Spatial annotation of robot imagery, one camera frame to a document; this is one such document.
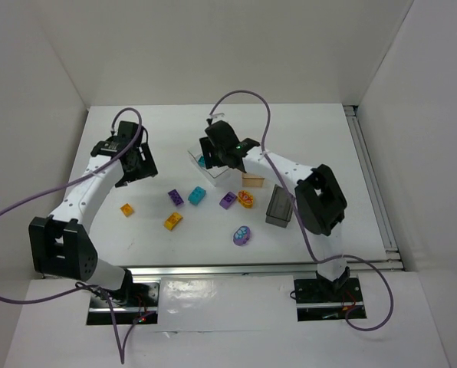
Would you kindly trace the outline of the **teal rounded lego brick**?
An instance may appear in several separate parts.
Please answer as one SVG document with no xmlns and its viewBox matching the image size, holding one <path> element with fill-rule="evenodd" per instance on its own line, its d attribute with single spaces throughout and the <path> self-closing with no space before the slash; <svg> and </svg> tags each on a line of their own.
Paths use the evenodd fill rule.
<svg viewBox="0 0 457 368">
<path fill-rule="evenodd" d="M 197 206 L 205 198 L 205 195 L 206 191 L 202 187 L 197 186 L 190 192 L 188 201 L 192 205 Z"/>
</svg>

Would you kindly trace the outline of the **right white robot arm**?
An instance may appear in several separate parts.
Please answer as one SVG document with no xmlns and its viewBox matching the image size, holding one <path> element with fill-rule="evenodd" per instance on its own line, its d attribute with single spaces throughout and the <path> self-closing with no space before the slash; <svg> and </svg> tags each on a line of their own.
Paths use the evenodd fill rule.
<svg viewBox="0 0 457 368">
<path fill-rule="evenodd" d="M 310 245 L 311 258 L 318 264 L 317 277 L 329 292 L 336 293 L 347 282 L 350 269 L 342 255 L 339 233 L 347 200 L 329 166 L 301 165 L 264 148 L 251 138 L 240 140 L 231 125 L 223 120 L 207 119 L 205 136 L 199 139 L 205 167 L 227 166 L 242 173 L 262 176 L 278 184 L 289 200 L 304 240 L 309 234 L 327 239 L 324 259 L 319 260 Z"/>
</svg>

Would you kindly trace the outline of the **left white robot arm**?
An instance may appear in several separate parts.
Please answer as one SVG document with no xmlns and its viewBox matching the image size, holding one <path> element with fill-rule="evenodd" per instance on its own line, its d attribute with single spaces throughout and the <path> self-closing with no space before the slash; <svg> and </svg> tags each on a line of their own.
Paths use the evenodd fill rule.
<svg viewBox="0 0 457 368">
<path fill-rule="evenodd" d="M 146 131 L 136 123 L 120 122 L 115 135 L 92 149 L 82 181 L 47 217 L 35 217 L 28 226 L 35 270 L 97 285 L 125 304 L 140 289 L 130 271 L 99 258 L 89 231 L 112 189 L 157 173 Z"/>
</svg>

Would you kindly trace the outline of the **clear plastic container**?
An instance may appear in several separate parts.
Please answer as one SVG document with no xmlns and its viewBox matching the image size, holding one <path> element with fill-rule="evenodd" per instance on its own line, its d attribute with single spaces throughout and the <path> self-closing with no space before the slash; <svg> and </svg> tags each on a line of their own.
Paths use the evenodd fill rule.
<svg viewBox="0 0 457 368">
<path fill-rule="evenodd" d="M 232 170 L 228 167 L 202 168 L 197 161 L 202 155 L 200 145 L 197 143 L 187 149 L 187 154 L 195 169 L 200 172 L 214 187 L 229 187 L 232 184 Z"/>
</svg>

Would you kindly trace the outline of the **orange translucent container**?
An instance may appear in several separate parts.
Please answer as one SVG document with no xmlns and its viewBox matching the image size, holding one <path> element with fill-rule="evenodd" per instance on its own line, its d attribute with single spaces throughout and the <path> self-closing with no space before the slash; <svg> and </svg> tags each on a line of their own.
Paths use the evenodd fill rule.
<svg viewBox="0 0 457 368">
<path fill-rule="evenodd" d="M 262 188 L 265 183 L 265 178 L 251 173 L 243 172 L 241 174 L 243 188 Z"/>
</svg>

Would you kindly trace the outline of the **yellow butterfly lego brick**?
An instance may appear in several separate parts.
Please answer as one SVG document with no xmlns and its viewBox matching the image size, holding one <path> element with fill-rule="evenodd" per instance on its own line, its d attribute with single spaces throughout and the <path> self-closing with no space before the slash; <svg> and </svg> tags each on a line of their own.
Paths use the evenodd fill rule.
<svg viewBox="0 0 457 368">
<path fill-rule="evenodd" d="M 237 195 L 238 202 L 247 209 L 251 209 L 254 205 L 254 196 L 245 190 L 241 190 Z"/>
</svg>

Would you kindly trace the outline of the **purple rounded lego brick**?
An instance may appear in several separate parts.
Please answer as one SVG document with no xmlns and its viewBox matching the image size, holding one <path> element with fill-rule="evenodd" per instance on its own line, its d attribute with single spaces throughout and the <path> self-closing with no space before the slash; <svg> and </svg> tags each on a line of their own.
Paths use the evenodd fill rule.
<svg viewBox="0 0 457 368">
<path fill-rule="evenodd" d="M 237 196 L 233 192 L 227 192 L 221 199 L 219 205 L 223 209 L 229 209 L 237 201 Z"/>
</svg>

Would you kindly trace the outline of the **small yellow lego brick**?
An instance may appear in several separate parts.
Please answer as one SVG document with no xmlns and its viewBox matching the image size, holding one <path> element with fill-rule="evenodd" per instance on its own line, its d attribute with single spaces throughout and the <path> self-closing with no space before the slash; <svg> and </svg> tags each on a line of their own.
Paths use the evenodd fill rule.
<svg viewBox="0 0 457 368">
<path fill-rule="evenodd" d="M 124 214 L 125 217 L 130 217 L 134 213 L 133 207 L 126 203 L 120 207 L 121 212 Z"/>
</svg>

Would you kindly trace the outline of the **purple flat lego brick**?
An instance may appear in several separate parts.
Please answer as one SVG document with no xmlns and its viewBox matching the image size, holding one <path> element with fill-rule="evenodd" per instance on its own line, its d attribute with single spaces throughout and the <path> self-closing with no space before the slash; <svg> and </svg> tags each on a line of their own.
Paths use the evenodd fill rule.
<svg viewBox="0 0 457 368">
<path fill-rule="evenodd" d="M 168 192 L 168 196 L 173 202 L 175 207 L 180 207 L 184 205 L 184 200 L 182 199 L 182 196 L 179 194 L 179 192 L 176 189 L 173 189 Z"/>
</svg>

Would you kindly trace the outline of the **yellow curved lego brick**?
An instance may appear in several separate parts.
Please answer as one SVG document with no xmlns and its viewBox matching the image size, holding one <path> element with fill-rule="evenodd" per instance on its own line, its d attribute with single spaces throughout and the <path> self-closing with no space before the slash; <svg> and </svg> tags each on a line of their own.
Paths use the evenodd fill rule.
<svg viewBox="0 0 457 368">
<path fill-rule="evenodd" d="M 173 212 L 164 222 L 164 227 L 169 231 L 172 231 L 181 221 L 183 216 L 178 212 Z"/>
</svg>

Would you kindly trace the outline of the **dark grey translucent container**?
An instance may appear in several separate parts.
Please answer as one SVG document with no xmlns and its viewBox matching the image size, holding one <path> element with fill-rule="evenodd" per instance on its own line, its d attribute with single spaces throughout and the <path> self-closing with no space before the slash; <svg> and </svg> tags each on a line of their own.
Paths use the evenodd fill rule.
<svg viewBox="0 0 457 368">
<path fill-rule="evenodd" d="M 265 222 L 280 228 L 287 228 L 292 213 L 292 201 L 288 198 L 287 193 L 282 187 L 274 185 L 265 214 Z"/>
</svg>

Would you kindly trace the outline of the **purple flower lego brick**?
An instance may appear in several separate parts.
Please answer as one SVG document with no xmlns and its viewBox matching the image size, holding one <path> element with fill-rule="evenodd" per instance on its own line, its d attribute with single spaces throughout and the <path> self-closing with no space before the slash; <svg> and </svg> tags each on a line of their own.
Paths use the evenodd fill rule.
<svg viewBox="0 0 457 368">
<path fill-rule="evenodd" d="M 232 236 L 232 241 L 237 246 L 245 245 L 251 238 L 251 230 L 248 226 L 239 227 Z"/>
</svg>

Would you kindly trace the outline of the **front aluminium rail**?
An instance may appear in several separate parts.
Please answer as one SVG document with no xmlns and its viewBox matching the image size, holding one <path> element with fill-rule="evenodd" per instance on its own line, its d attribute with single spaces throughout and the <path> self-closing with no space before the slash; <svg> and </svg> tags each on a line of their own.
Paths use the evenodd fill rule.
<svg viewBox="0 0 457 368">
<path fill-rule="evenodd" d="M 404 265 L 399 259 L 371 262 L 381 271 L 403 271 Z M 363 262 L 348 262 L 352 272 L 372 271 L 372 268 Z M 317 270 L 317 264 L 291 263 L 291 264 L 225 264 L 205 266 L 153 266 L 153 267 L 128 267 L 136 277 L 160 276 L 205 276 L 231 275 L 231 274 L 298 274 L 311 273 Z"/>
</svg>

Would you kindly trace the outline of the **aluminium rail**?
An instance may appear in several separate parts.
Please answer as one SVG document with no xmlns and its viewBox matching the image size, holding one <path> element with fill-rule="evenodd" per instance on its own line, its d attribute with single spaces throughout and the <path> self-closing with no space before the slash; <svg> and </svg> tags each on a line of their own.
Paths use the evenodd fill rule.
<svg viewBox="0 0 457 368">
<path fill-rule="evenodd" d="M 399 259 L 371 262 L 381 271 L 403 271 L 404 265 Z M 348 262 L 352 272 L 372 271 L 372 268 L 363 262 Z M 160 276 L 205 276 L 231 275 L 231 274 L 298 274 L 311 273 L 317 270 L 317 264 L 291 263 L 291 264 L 225 264 L 205 266 L 153 266 L 153 267 L 128 267 L 136 277 Z"/>
<path fill-rule="evenodd" d="M 396 239 L 393 234 L 390 219 L 386 212 L 383 197 L 380 193 L 360 121 L 357 118 L 357 106 L 343 105 L 343 109 L 385 248 L 386 262 L 391 264 L 390 269 L 403 270 L 402 258 L 399 249 L 396 246 Z"/>
</svg>

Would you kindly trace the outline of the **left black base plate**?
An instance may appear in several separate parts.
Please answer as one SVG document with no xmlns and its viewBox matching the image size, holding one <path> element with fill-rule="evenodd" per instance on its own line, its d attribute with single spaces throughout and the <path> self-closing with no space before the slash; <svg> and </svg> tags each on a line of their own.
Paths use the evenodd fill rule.
<svg viewBox="0 0 457 368">
<path fill-rule="evenodd" d="M 111 298 L 117 325 L 131 325 L 135 320 L 143 325 L 157 324 L 159 288 L 158 281 L 135 283 L 133 295 L 127 300 L 118 301 Z M 109 304 L 103 295 L 96 293 L 90 297 L 86 325 L 113 325 Z"/>
</svg>

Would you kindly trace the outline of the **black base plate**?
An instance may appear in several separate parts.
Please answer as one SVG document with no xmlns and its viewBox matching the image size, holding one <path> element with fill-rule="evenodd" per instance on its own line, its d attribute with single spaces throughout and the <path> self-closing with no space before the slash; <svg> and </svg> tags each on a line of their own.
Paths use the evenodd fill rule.
<svg viewBox="0 0 457 368">
<path fill-rule="evenodd" d="M 111 298 L 117 325 L 131 325 L 135 320 L 143 325 L 157 324 L 159 288 L 158 281 L 135 283 L 133 295 L 127 300 L 118 301 Z M 103 295 L 96 293 L 90 297 L 86 325 L 113 325 L 109 304 Z"/>
<path fill-rule="evenodd" d="M 338 291 L 330 291 L 316 278 L 295 279 L 290 298 L 296 303 L 298 322 L 366 319 L 367 312 L 358 278 L 349 278 Z"/>
</svg>

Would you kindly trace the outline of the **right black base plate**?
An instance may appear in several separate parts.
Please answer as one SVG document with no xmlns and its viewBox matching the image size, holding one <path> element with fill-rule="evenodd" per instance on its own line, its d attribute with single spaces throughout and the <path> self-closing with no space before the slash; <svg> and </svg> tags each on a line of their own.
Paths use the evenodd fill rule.
<svg viewBox="0 0 457 368">
<path fill-rule="evenodd" d="M 316 278 L 295 279 L 290 298 L 296 303 L 298 322 L 366 319 L 367 312 L 358 278 L 349 278 L 338 291 L 330 291 Z"/>
</svg>

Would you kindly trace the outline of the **right aluminium rail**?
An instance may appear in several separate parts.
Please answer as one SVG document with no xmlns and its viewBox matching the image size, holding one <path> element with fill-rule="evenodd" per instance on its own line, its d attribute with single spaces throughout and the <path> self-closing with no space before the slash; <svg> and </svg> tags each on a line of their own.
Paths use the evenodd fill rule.
<svg viewBox="0 0 457 368">
<path fill-rule="evenodd" d="M 385 248 L 386 262 L 391 264 L 390 269 L 403 270 L 402 258 L 399 249 L 396 246 L 396 239 L 393 234 L 390 219 L 386 212 L 383 197 L 380 193 L 360 121 L 357 118 L 357 106 L 343 105 L 343 109 Z"/>
</svg>

